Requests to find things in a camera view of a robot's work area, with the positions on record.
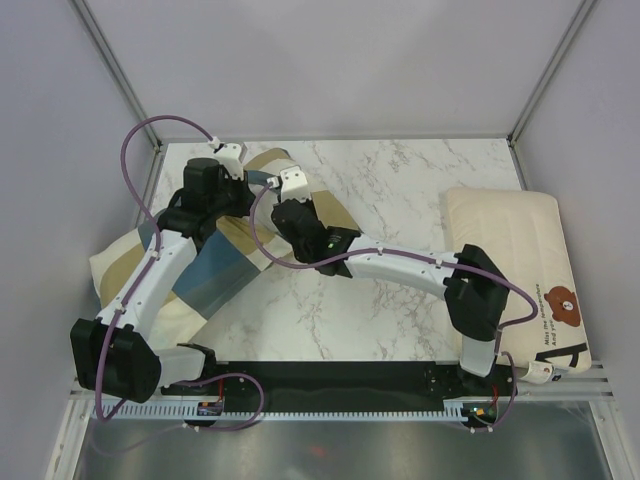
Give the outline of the blue beige checkered pillowcase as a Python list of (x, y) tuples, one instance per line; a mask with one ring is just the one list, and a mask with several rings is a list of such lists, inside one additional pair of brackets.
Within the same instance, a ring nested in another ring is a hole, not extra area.
[[(296, 162), (282, 148), (261, 152), (248, 161), (251, 190), (259, 192), (265, 180), (292, 167)], [(327, 227), (359, 230), (359, 226), (346, 208), (322, 181), (305, 173), (310, 185), (315, 210)], [(256, 231), (269, 252), (285, 258), (291, 246), (278, 235), (271, 222), (274, 194), (260, 201), (256, 212)], [(120, 292), (149, 245), (153, 230), (144, 223), (101, 253), (89, 259), (91, 275), (101, 308), (107, 306)], [(166, 297), (154, 323), (149, 345), (166, 349), (178, 343), (190, 343), (206, 322), (213, 318), (227, 302), (271, 265), (260, 253), (251, 237), (248, 219), (222, 217), (217, 230), (208, 239), (196, 259), (185, 269)]]

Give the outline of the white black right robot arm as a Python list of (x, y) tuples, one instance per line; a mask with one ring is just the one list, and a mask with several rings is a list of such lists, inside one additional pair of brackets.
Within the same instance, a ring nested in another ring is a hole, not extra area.
[(401, 249), (358, 230), (324, 225), (311, 201), (285, 200), (274, 206), (271, 220), (296, 260), (323, 275), (384, 280), (443, 300), (462, 336), (458, 385), (473, 395), (491, 386), (509, 289), (484, 250), (469, 244), (458, 253)]

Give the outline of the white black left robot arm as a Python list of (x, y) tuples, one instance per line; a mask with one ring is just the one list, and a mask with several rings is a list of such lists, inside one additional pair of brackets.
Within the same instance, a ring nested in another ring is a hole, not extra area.
[(149, 249), (115, 298), (70, 332), (79, 384), (97, 396), (146, 402), (160, 387), (184, 381), (197, 394), (213, 391), (218, 369), (211, 350), (179, 343), (158, 351), (149, 336), (174, 284), (196, 259), (223, 216), (248, 215), (255, 199), (240, 160), (194, 158), (183, 186), (154, 220)]

